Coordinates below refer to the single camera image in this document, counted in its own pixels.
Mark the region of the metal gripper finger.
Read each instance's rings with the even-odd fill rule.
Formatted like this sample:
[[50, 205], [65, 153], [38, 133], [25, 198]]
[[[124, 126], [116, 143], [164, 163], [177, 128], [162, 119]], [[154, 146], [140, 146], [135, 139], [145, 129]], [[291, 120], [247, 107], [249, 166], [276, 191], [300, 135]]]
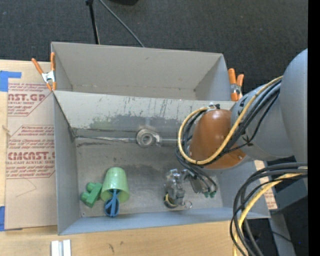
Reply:
[[175, 204], [182, 204], [184, 201], [185, 190], [184, 190], [184, 182], [185, 175], [183, 173], [178, 172], [174, 175], [175, 180]]
[[174, 174], [176, 169], [171, 169], [165, 173], [164, 189], [170, 198], [176, 197], [176, 180]]

